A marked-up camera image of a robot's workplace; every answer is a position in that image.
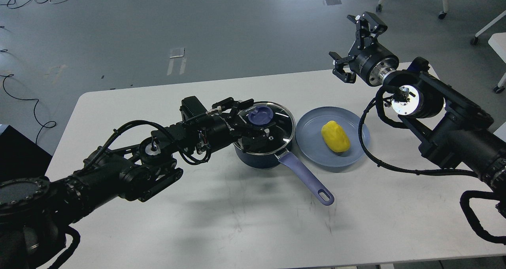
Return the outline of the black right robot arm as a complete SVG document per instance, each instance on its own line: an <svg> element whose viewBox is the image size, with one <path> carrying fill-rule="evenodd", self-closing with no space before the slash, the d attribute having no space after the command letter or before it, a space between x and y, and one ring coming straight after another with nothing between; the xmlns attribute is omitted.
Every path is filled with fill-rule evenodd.
<svg viewBox="0 0 506 269"><path fill-rule="evenodd" d="M334 51L333 74L344 83L361 78L378 87L358 125L359 143L378 167L399 173L427 176L470 176L479 179L491 192L467 190L460 207L477 236L485 241L505 244L503 235L491 235L470 207L471 199L497 201L496 209L505 215L505 142L490 132L494 119L479 105L429 73L429 61L416 57L406 69L399 69L399 58L378 42L387 25L376 14L365 11L347 15L356 27L355 41L347 56ZM362 128L367 114L375 108L383 123L410 130L420 141L419 152L438 168L410 170L378 159L366 148Z"/></svg>

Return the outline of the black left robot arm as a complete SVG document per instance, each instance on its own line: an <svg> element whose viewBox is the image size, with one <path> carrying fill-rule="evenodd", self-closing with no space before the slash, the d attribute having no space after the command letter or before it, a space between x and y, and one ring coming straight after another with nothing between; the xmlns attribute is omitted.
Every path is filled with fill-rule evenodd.
<svg viewBox="0 0 506 269"><path fill-rule="evenodd" d="M1 268L57 269L74 254L81 240L71 227L116 197L146 202L178 181L184 171L174 157L189 165L210 160L212 153L237 142L246 150L267 143L265 127L240 117L253 99L229 97L210 110L195 97L182 100L182 121L164 127L145 120L129 121L92 152L83 168L50 181L22 175L1 179Z"/></svg>

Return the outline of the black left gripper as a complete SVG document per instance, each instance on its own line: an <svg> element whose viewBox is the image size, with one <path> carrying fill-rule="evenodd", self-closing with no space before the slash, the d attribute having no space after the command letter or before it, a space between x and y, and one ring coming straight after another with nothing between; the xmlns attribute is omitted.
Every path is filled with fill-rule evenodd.
<svg viewBox="0 0 506 269"><path fill-rule="evenodd" d="M231 144L243 153L269 153L278 148L275 138L277 125L236 125L233 121L238 113L252 107L254 99L237 101L232 97L212 105L212 109L220 107L222 113L206 115L206 138L209 144Z"/></svg>

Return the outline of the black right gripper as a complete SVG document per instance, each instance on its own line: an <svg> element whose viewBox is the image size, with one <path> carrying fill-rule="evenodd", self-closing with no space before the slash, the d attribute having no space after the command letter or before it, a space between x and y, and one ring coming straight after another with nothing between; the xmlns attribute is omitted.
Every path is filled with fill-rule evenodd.
<svg viewBox="0 0 506 269"><path fill-rule="evenodd" d="M390 72L399 67L399 58L382 44L376 43L377 38L387 31L387 24L368 11L347 15L347 19L355 24L355 41L347 57L329 51L334 63L332 74L343 83L355 83L358 75L369 86L382 85L382 70L387 68L387 72ZM344 71L347 66L352 72Z"/></svg>

